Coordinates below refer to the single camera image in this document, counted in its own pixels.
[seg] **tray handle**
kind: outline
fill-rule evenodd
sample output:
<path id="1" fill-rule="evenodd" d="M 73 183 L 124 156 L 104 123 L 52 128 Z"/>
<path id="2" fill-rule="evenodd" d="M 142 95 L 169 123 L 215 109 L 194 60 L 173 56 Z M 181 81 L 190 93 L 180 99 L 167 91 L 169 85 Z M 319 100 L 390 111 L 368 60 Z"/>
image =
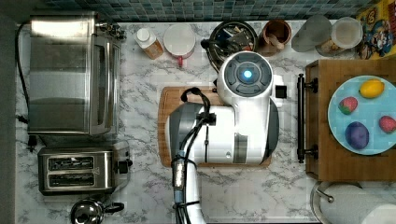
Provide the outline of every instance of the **tray handle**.
<path id="1" fill-rule="evenodd" d="M 315 77 L 311 82 L 305 83 L 304 74 L 300 74 L 297 81 L 298 111 L 297 111 L 297 158 L 299 163 L 304 163 L 305 154 L 313 155 L 318 159 L 318 145 L 305 149 L 305 89 L 318 93 L 318 79 Z"/>

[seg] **blue plate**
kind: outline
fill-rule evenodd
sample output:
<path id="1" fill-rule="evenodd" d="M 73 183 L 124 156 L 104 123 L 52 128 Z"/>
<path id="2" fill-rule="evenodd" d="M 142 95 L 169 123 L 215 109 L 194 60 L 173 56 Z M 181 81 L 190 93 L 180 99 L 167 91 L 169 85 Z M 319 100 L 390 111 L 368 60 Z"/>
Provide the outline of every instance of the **blue plate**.
<path id="1" fill-rule="evenodd" d="M 380 96 L 366 99 L 361 96 L 359 89 L 363 82 L 371 78 L 384 82 L 385 89 Z M 358 100 L 358 107 L 350 115 L 345 115 L 338 108 L 338 104 L 348 96 Z M 337 89 L 329 103 L 328 120 L 332 134 L 343 147 L 361 155 L 382 153 L 396 144 L 396 132 L 385 133 L 379 127 L 378 122 L 385 115 L 396 118 L 396 88 L 381 77 L 354 77 Z M 354 121 L 364 124 L 369 131 L 369 144 L 363 149 L 353 148 L 345 137 L 347 126 Z"/>

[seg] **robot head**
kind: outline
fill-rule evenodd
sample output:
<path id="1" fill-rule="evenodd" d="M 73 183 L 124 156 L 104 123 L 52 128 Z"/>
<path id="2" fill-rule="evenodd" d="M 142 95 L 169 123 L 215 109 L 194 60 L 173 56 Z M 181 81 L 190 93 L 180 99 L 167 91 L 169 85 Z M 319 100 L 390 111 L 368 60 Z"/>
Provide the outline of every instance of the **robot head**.
<path id="1" fill-rule="evenodd" d="M 241 51 L 221 66 L 218 83 L 219 96 L 226 102 L 230 97 L 265 98 L 272 92 L 273 70 L 260 54 Z"/>

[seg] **purple egg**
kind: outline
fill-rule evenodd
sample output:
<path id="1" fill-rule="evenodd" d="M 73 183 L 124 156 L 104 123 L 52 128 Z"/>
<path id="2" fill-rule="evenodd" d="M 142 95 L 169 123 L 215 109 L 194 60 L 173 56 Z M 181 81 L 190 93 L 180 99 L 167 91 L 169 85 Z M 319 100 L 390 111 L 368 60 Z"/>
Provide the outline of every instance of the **purple egg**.
<path id="1" fill-rule="evenodd" d="M 360 122 L 352 122 L 346 127 L 346 141 L 355 149 L 363 149 L 369 144 L 369 131 Z"/>

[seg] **toaster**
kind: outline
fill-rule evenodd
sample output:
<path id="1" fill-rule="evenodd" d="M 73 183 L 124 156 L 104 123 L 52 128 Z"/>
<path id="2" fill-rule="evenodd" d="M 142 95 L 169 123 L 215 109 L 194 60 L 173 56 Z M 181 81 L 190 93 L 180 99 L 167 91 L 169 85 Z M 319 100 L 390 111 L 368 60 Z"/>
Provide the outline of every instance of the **toaster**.
<path id="1" fill-rule="evenodd" d="M 43 195 L 112 193 L 130 179 L 127 142 L 44 147 L 37 158 L 38 186 Z"/>

